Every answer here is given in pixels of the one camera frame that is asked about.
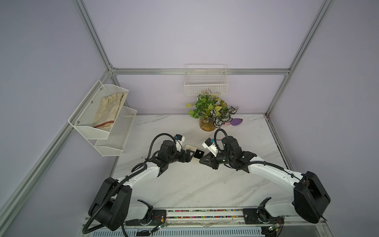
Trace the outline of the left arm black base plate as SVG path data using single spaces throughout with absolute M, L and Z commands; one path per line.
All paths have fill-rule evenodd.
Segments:
M 150 221 L 146 219 L 142 220 L 131 220 L 128 223 L 125 222 L 126 226 L 157 226 L 166 220 L 167 211 L 163 209 L 153 209 L 151 214 L 149 214 Z

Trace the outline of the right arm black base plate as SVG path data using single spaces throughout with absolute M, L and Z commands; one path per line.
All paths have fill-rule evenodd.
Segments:
M 267 211 L 258 208 L 244 208 L 242 210 L 245 224 L 283 224 L 283 218 L 273 217 Z

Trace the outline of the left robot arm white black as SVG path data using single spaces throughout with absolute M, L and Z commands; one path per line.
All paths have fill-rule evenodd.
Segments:
M 104 180 L 88 211 L 89 219 L 82 229 L 83 234 L 103 227 L 115 231 L 129 220 L 151 221 L 153 206 L 141 199 L 132 204 L 132 192 L 158 178 L 170 164 L 189 163 L 193 157 L 193 151 L 183 148 L 184 136 L 161 133 L 157 138 L 162 136 L 168 136 L 169 140 L 163 141 L 155 153 L 150 148 L 146 160 L 134 166 L 130 175 L 122 180 L 112 177 Z

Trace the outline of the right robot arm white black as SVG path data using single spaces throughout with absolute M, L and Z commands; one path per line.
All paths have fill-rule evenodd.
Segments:
M 284 198 L 267 197 L 260 203 L 257 214 L 262 217 L 261 222 L 269 217 L 297 215 L 317 224 L 323 218 L 331 198 L 315 173 L 296 172 L 267 162 L 255 153 L 242 150 L 238 141 L 223 129 L 215 132 L 224 134 L 222 146 L 218 145 L 216 137 L 207 138 L 202 146 L 209 152 L 200 159 L 200 164 L 213 170 L 224 164 L 235 171 L 260 176 L 287 191 L 288 196 Z

